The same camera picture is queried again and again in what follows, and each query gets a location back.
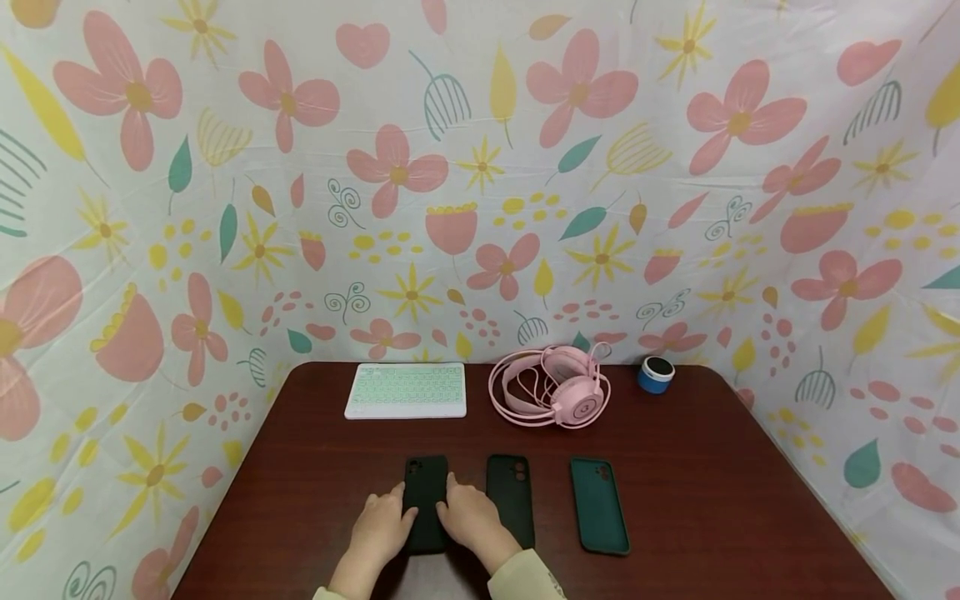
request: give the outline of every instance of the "hand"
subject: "hand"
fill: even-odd
[[[500,524],[496,505],[473,486],[457,483],[452,472],[446,476],[446,504],[437,503],[437,516],[450,537],[475,554],[491,575],[522,550]]]

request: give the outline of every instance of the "sleeve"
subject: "sleeve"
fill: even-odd
[[[533,550],[520,552],[487,583],[492,600],[560,600],[566,598],[553,573]]]

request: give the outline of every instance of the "phone case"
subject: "phone case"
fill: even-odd
[[[580,543],[588,552],[630,554],[630,538],[616,491],[613,467],[590,458],[570,460]]]
[[[534,547],[534,505],[530,464],[523,456],[494,454],[487,459],[487,497],[500,522],[524,549]]]
[[[437,502],[446,502],[446,457],[418,456],[406,462],[403,512],[420,509],[405,546],[410,554],[438,554],[446,549],[446,531],[437,517]]]

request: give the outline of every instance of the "pink headphones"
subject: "pink headphones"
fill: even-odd
[[[600,346],[610,347],[601,342],[584,353],[572,346],[552,346],[543,350],[521,350],[507,355],[493,367],[490,374],[490,400],[496,412],[515,425],[524,427],[543,427],[557,423],[567,429],[580,429],[593,423],[610,401],[610,381],[600,374],[600,363],[593,358],[593,352]],[[546,372],[543,379],[542,396],[537,395],[540,383],[539,365]],[[527,389],[519,380],[522,372],[534,371],[534,391]],[[494,381],[503,375],[503,397],[506,406],[497,401],[493,393]],[[507,390],[512,380],[523,388],[533,401],[520,399]],[[606,392],[600,386],[607,384]]]

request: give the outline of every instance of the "brown table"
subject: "brown table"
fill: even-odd
[[[526,429],[490,406],[491,366],[467,367],[458,420],[349,421],[356,366],[311,363],[287,379],[176,600],[308,599],[346,550],[367,494],[402,479],[404,459],[445,454],[482,489],[487,457],[527,456],[537,550],[571,600],[889,599],[883,584],[717,373],[681,367],[649,396],[609,367],[613,398],[580,431]],[[569,460],[611,461],[633,552],[589,554],[577,536]],[[487,598],[470,554],[397,559],[375,598]]]

